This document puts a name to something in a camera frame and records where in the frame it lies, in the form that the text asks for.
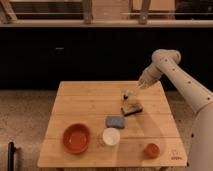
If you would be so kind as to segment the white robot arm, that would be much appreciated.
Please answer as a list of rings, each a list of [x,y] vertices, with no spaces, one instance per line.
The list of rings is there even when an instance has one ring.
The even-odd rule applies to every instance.
[[[154,51],[138,86],[148,88],[163,74],[168,77],[196,114],[186,171],[213,171],[213,92],[182,70],[180,60],[177,50]]]

